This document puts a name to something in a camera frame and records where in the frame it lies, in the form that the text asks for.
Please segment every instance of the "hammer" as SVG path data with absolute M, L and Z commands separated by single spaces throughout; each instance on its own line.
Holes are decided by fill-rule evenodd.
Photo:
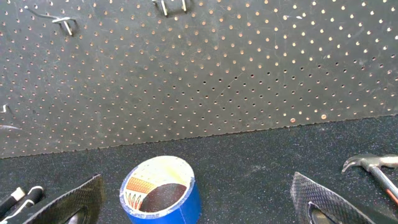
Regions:
M 387 194 L 398 204 L 398 188 L 388 177 L 381 172 L 382 166 L 398 167 L 398 156 L 388 154 L 385 156 L 375 156 L 373 154 L 359 154 L 349 158 L 343 165 L 342 173 L 351 166 L 362 166 L 366 171 L 372 173 L 382 185 Z

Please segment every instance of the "black countertop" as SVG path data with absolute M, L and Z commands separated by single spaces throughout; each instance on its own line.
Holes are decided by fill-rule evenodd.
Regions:
M 341 174 L 344 161 L 359 153 L 398 153 L 398 117 L 1 159 L 0 197 L 34 185 L 53 195 L 99 173 L 106 201 L 98 223 L 129 223 L 118 197 L 123 179 L 151 157 L 172 155 L 195 172 L 203 210 L 199 223 L 297 223 L 290 198 L 296 171 L 348 200 L 398 217 L 398 206 L 371 174 L 360 167 Z M 398 183 L 397 171 L 383 171 Z

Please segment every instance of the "black and white tool handle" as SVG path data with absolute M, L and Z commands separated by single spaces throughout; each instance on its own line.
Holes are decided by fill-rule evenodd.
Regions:
M 18 187 L 9 196 L 0 200 L 0 218 L 24 196 L 25 192 Z
M 29 208 L 39 202 L 43 197 L 43 191 L 44 189 L 41 186 L 32 187 L 21 204 L 3 222 L 18 215 L 24 208 Z

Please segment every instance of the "blue tape side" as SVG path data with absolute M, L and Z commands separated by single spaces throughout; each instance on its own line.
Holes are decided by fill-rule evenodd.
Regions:
M 186 201 L 173 212 L 163 217 L 151 219 L 134 217 L 128 213 L 127 215 L 134 224 L 195 224 L 201 213 L 200 205 L 199 190 L 196 181 L 194 181 L 192 191 Z

